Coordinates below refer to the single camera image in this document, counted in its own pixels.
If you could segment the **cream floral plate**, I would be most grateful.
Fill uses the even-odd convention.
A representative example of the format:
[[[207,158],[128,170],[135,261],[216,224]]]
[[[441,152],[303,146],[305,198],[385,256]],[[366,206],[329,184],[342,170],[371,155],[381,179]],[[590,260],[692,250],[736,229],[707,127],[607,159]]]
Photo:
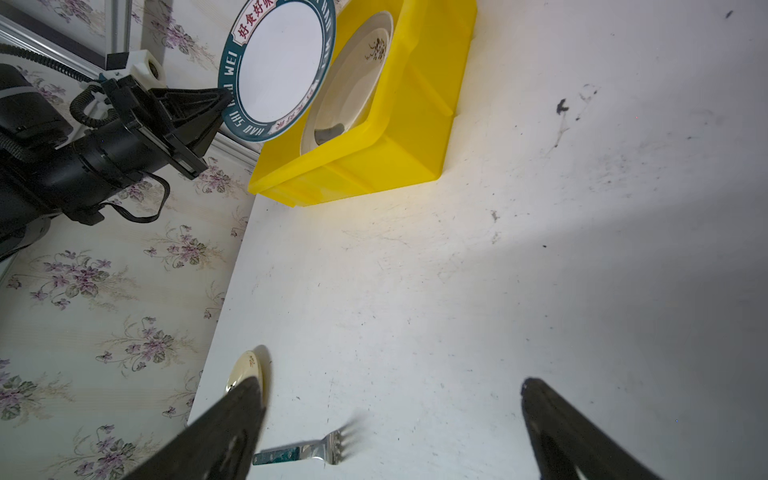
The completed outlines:
[[[225,391],[229,392],[244,380],[255,379],[258,382],[261,396],[265,394],[265,381],[261,362],[254,350],[244,352],[235,362],[228,377]]]

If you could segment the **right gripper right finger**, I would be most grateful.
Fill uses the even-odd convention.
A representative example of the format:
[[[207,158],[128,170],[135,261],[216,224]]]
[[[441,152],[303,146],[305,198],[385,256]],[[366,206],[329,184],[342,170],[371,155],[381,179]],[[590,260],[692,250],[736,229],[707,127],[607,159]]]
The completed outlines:
[[[521,409],[542,479],[658,477],[539,378],[523,382]]]

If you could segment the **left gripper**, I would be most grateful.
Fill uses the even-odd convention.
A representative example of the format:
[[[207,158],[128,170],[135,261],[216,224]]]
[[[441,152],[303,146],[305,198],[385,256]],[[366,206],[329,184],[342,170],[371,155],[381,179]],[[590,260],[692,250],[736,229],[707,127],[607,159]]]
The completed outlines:
[[[192,180],[233,101],[228,88],[144,89],[131,77],[103,79],[101,88],[124,128]]]

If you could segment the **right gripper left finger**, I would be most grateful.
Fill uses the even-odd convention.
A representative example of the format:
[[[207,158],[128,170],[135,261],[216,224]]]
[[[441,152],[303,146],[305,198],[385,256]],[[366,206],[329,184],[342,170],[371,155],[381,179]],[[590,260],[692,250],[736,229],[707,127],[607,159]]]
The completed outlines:
[[[231,389],[128,479],[244,479],[265,416],[259,380],[248,377]]]

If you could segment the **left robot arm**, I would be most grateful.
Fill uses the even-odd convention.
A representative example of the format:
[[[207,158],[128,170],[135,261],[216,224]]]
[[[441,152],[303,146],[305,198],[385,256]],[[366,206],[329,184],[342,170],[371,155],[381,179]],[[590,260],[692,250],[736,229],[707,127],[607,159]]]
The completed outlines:
[[[170,165],[191,180],[207,170],[229,89],[169,88],[146,50],[108,55],[97,78],[25,48],[4,44],[1,52],[83,88],[64,118],[18,69],[1,67],[2,258],[41,239],[59,215],[93,226],[111,207],[130,222],[152,223],[157,214],[133,215],[112,197],[149,178],[166,201],[171,187],[159,169]]]

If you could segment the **cream plate with dark leaf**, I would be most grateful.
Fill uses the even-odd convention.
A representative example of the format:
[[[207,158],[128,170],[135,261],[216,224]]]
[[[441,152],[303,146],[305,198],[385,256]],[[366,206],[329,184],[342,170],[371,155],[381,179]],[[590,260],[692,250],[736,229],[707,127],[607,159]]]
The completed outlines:
[[[341,136],[363,121],[383,67],[394,30],[387,11],[369,17],[345,43],[312,102],[300,153]]]

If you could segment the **green text-rimmed white plate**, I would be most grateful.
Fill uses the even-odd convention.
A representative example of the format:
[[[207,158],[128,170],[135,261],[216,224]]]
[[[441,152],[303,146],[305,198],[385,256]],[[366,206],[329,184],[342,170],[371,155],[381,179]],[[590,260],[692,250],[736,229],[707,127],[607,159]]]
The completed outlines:
[[[286,132],[309,108],[329,70],[336,5],[328,0],[250,0],[235,17],[221,55],[218,86],[237,138],[264,143]]]

